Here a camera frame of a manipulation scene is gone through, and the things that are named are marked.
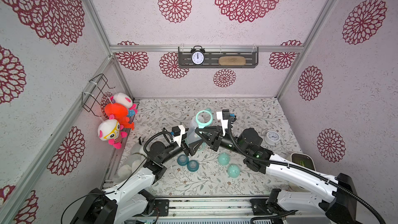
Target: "plush toy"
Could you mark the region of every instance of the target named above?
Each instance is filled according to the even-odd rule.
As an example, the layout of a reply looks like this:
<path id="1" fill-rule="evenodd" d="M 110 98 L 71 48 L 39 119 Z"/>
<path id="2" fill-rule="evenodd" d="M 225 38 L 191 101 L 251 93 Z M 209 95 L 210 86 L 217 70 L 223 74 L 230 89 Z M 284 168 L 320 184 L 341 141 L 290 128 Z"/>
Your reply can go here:
<path id="1" fill-rule="evenodd" d="M 111 100 L 114 100 L 116 103 L 122 104 L 127 109 L 132 107 L 132 99 L 124 93 L 117 93 L 111 96 Z"/>
<path id="2" fill-rule="evenodd" d="M 110 99 L 112 102 L 119 103 L 127 108 L 127 110 L 129 111 L 127 114 L 127 117 L 131 117 L 137 113 L 137 109 L 135 109 L 137 107 L 137 105 L 133 104 L 132 99 L 129 96 L 127 96 L 126 94 L 117 93 L 117 94 L 111 96 Z"/>
<path id="3" fill-rule="evenodd" d="M 123 129 L 123 125 L 113 117 L 109 117 L 108 120 L 99 125 L 98 137 L 103 141 L 108 141 L 116 149 L 120 149 L 122 138 L 127 137 L 127 132 L 121 132 L 121 129 Z"/>
<path id="4" fill-rule="evenodd" d="M 119 103 L 109 103 L 105 106 L 104 111 L 109 118 L 115 118 L 125 128 L 131 128 L 134 130 L 134 123 L 129 124 L 130 118 L 127 117 L 129 111 L 125 106 Z"/>
<path id="5" fill-rule="evenodd" d="M 112 181 L 117 184 L 126 180 L 147 157 L 142 148 L 142 145 L 136 143 L 130 150 L 130 156 L 123 162 L 122 166 L 117 171 L 117 175 L 112 178 Z"/>
<path id="6" fill-rule="evenodd" d="M 137 107 L 137 105 L 133 104 L 132 107 L 130 109 L 128 109 L 129 113 L 127 114 L 127 117 L 131 117 L 138 112 L 136 107 Z"/>

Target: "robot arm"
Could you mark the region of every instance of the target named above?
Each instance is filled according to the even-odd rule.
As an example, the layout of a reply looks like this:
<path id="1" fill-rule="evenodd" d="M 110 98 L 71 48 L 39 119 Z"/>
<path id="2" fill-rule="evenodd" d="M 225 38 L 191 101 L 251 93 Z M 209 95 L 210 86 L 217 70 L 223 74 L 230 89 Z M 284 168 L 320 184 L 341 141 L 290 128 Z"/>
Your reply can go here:
<path id="1" fill-rule="evenodd" d="M 231 151 L 238 152 L 234 146 L 234 142 L 226 135 L 227 119 L 230 117 L 235 118 L 228 110 L 217 112 L 217 118 L 221 120 L 222 126 L 205 127 L 202 129 L 196 128 L 195 133 L 201 137 L 201 140 L 190 143 L 189 145 L 184 142 L 186 129 L 183 126 L 173 127 L 172 142 L 170 142 L 168 146 L 157 141 L 152 144 L 150 151 L 145 149 L 148 160 L 144 164 L 144 167 L 134 173 L 126 181 L 106 189 L 104 193 L 106 195 L 98 196 L 96 200 L 92 200 L 92 197 L 90 197 L 90 199 L 86 197 L 86 200 L 82 203 L 82 206 L 71 223 L 79 224 L 79 220 L 87 220 L 87 218 L 90 217 L 92 221 L 84 223 L 120 224 L 137 214 L 150 215 L 154 209 L 155 197 L 144 189 L 151 186 L 162 177 L 166 171 L 166 167 L 164 167 L 162 163 L 177 156 L 181 152 L 184 152 L 187 156 L 195 155 L 203 142 L 214 151 L 217 151 L 221 146 Z M 148 139 L 144 147 L 147 147 L 148 143 L 152 140 L 153 138 Z M 356 194 L 355 187 L 349 176 L 339 174 L 338 177 L 334 177 L 332 175 L 312 171 L 313 173 L 329 179 L 325 182 L 314 175 L 293 167 L 263 163 L 250 159 L 250 157 L 256 157 L 265 161 L 287 163 L 286 159 L 274 154 L 271 150 L 261 147 L 263 139 L 259 137 L 258 133 L 253 128 L 245 129 L 235 140 L 237 140 L 240 149 L 249 155 L 243 160 L 247 167 L 255 172 L 280 177 L 310 191 L 288 192 L 280 189 L 273 189 L 270 197 L 263 205 L 263 209 L 267 209 L 268 212 L 262 213 L 262 215 L 270 213 L 285 214 L 292 210 L 299 210 L 325 214 L 337 224 L 355 223 L 356 200 L 348 197 L 341 192 L 340 189 L 329 184 L 329 182 L 334 182 Z M 97 213 L 94 214 L 94 216 L 99 217 L 101 213 L 105 211 L 106 213 L 103 215 L 107 215 L 107 218 L 102 218 L 101 221 L 92 217 L 93 213 Z"/>

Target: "red plush toy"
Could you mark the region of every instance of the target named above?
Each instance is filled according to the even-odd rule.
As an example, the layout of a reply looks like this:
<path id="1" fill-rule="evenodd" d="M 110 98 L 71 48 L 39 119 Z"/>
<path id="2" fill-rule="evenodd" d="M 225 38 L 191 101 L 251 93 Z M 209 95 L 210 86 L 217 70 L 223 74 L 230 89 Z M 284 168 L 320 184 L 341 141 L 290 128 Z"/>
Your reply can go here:
<path id="1" fill-rule="evenodd" d="M 134 123 L 129 124 L 130 118 L 127 117 L 129 111 L 125 106 L 119 103 L 109 103 L 105 106 L 104 110 L 109 118 L 111 117 L 111 115 L 113 115 L 114 118 L 125 128 L 131 128 L 132 130 L 134 130 Z"/>

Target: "white round clock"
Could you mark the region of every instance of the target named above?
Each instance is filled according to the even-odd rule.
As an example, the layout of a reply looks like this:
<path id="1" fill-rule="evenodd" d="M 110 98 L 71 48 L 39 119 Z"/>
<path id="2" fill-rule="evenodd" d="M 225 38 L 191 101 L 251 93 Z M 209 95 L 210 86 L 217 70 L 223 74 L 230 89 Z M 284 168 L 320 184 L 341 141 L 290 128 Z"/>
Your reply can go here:
<path id="1" fill-rule="evenodd" d="M 268 131 L 266 134 L 266 143 L 275 146 L 279 141 L 281 140 L 281 137 L 277 132 L 274 131 Z"/>
<path id="2" fill-rule="evenodd" d="M 205 55 L 201 51 L 195 51 L 191 55 L 193 64 L 201 65 L 205 61 Z"/>

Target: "alarm clock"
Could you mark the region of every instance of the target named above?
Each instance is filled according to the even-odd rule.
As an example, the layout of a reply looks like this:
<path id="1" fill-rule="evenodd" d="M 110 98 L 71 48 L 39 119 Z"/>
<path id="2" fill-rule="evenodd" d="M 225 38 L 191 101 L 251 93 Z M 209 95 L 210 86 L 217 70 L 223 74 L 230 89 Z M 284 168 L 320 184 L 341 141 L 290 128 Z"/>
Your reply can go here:
<path id="1" fill-rule="evenodd" d="M 268 131 L 266 133 L 266 143 L 271 145 L 271 146 L 276 146 L 276 144 L 281 140 L 281 137 L 277 132 L 274 131 Z"/>
<path id="2" fill-rule="evenodd" d="M 202 65 L 205 62 L 205 49 L 202 46 L 196 45 L 191 49 L 191 60 L 195 65 Z"/>

